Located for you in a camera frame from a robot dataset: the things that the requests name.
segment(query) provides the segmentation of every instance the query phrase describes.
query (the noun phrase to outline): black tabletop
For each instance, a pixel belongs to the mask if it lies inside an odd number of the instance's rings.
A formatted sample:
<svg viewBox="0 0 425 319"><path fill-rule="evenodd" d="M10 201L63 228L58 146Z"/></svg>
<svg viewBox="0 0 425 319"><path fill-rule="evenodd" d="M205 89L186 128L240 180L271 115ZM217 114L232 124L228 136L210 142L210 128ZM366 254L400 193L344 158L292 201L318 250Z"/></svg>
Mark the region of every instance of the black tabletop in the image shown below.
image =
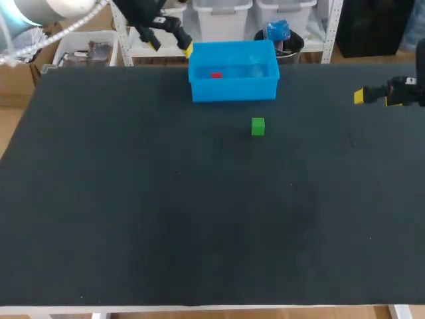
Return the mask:
<svg viewBox="0 0 425 319"><path fill-rule="evenodd" d="M425 110L353 105L396 75L193 104L185 69L49 72L0 161L0 305L425 303Z"/></svg>

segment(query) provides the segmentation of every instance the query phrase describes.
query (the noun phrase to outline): white shelf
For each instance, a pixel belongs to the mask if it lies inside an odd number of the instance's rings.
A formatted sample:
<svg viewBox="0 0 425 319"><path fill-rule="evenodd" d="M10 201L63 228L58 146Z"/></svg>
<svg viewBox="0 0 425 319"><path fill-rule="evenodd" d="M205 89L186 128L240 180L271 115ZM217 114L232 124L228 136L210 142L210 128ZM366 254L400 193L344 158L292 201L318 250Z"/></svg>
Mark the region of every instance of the white shelf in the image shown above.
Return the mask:
<svg viewBox="0 0 425 319"><path fill-rule="evenodd" d="M189 33L194 42L201 41L201 30L199 27L199 19L197 12L192 7L188 7L184 12L184 28ZM259 28L253 13L250 10L246 20L245 40L253 40ZM311 10L309 22L307 25L307 35L304 36L305 46L303 52L321 52L325 44L326 32L323 29L321 20L317 17L315 9ZM140 57L166 57L166 56L183 56L182 51L176 45L172 47L161 47L157 52L149 45L143 43L139 38L139 33L135 28L131 28L129 32L129 55L133 58Z"/></svg>

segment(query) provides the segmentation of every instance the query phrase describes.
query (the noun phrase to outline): black bucket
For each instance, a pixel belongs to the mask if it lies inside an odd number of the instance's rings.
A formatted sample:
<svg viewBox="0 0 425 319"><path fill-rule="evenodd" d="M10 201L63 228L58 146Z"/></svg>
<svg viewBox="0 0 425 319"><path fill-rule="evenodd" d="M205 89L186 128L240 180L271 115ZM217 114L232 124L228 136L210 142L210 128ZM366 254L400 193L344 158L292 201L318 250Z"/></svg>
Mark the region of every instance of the black bucket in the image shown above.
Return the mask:
<svg viewBox="0 0 425 319"><path fill-rule="evenodd" d="M264 40L263 30L258 31L254 37L254 40ZM288 48L290 53L284 53L276 50L276 58L279 64L295 64L299 61L299 55L302 49L304 49L304 40L297 33L291 30L291 38L288 42Z"/></svg>

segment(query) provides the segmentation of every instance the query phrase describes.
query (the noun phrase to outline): cardboard box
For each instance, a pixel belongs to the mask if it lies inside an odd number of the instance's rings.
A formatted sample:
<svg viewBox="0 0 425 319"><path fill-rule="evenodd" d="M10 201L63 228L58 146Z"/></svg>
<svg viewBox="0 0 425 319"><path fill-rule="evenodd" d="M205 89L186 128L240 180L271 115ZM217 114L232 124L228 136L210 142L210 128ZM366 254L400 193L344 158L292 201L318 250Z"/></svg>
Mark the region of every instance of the cardboard box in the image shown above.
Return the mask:
<svg viewBox="0 0 425 319"><path fill-rule="evenodd" d="M51 36L60 32L59 23L45 28ZM15 68L8 65L0 66L0 108L26 108L33 96L35 86L40 79L44 64L52 63L59 42L53 43L41 50L34 62L18 64Z"/></svg>
<svg viewBox="0 0 425 319"><path fill-rule="evenodd" d="M80 20L77 19L67 19L65 21L61 21L60 24L62 28L66 29L70 25L74 24ZM114 18L112 17L111 6L107 5L101 10L93 19L88 21L85 25L82 25L80 28L76 29L78 32L87 32L87 31L101 31L101 30L113 30L112 21Z"/></svg>

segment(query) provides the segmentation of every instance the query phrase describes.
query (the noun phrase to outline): blue plastic bin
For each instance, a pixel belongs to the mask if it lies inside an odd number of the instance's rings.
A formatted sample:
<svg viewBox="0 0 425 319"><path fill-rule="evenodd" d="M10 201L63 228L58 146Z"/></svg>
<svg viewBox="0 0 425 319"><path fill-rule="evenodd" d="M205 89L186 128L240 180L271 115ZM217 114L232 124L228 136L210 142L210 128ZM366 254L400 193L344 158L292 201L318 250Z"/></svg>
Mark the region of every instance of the blue plastic bin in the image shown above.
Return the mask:
<svg viewBox="0 0 425 319"><path fill-rule="evenodd" d="M272 41L195 43L193 102L274 100L280 78Z"/></svg>

